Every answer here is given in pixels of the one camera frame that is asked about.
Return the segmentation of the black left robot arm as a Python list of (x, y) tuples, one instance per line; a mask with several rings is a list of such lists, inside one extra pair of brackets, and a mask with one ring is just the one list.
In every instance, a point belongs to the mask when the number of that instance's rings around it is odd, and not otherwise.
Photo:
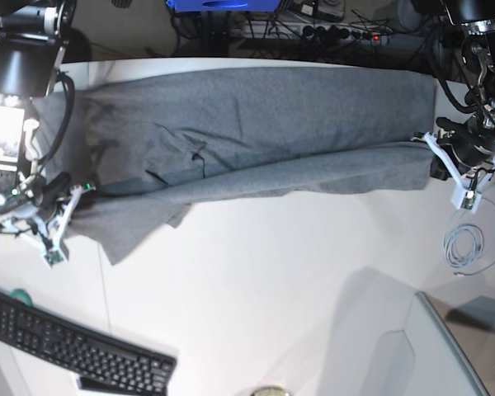
[[(450, 104), (468, 116), (462, 123), (445, 117), (436, 119), (440, 130), (436, 143), (452, 162), (434, 157), (431, 177), (446, 180), (454, 172), (470, 186), (483, 176), (495, 173), (489, 163), (495, 154), (495, 1), (413, 1), (415, 12), (436, 18), (426, 42), (427, 58)], [(463, 101), (450, 90), (445, 73), (438, 62), (435, 48), (439, 39), (449, 34), (451, 45), (458, 50), (456, 68), (467, 86)]]

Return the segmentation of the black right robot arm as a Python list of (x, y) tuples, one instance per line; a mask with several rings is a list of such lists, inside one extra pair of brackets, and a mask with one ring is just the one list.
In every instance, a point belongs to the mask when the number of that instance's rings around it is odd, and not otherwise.
[(23, 112), (21, 156), (36, 131), (29, 125), (36, 118), (33, 99), (47, 97), (56, 83), (62, 84), (65, 97), (64, 117), (48, 153), (21, 160), (14, 187), (0, 193), (0, 215), (26, 205), (46, 205), (69, 183), (67, 173), (51, 183), (41, 173), (62, 144), (73, 112), (74, 82), (59, 67), (75, 8), (74, 1), (0, 1), (0, 94), (5, 108)]

